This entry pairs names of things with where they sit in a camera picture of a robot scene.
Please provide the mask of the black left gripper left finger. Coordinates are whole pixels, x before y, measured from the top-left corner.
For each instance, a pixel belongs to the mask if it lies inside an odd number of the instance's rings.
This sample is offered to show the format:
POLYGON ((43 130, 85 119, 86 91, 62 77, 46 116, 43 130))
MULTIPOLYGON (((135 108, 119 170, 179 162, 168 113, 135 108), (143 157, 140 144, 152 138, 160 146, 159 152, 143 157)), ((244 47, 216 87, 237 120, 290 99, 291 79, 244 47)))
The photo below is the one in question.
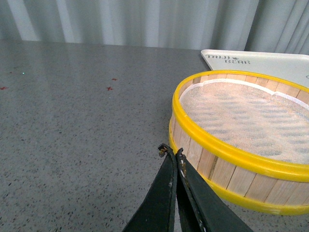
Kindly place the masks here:
POLYGON ((165 157, 145 199, 125 226, 125 232, 174 231, 177 189, 177 163, 172 148, 158 147, 165 157))

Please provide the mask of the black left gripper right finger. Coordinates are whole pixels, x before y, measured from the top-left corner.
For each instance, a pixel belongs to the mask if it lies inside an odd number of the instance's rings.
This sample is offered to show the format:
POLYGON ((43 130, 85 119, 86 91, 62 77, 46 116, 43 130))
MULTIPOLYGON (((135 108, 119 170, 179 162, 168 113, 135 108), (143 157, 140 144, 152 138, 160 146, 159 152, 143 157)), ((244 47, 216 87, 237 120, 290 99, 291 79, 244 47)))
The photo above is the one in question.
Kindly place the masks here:
POLYGON ((183 232, 251 232, 212 190, 188 161, 183 149, 176 153, 177 202, 183 232))

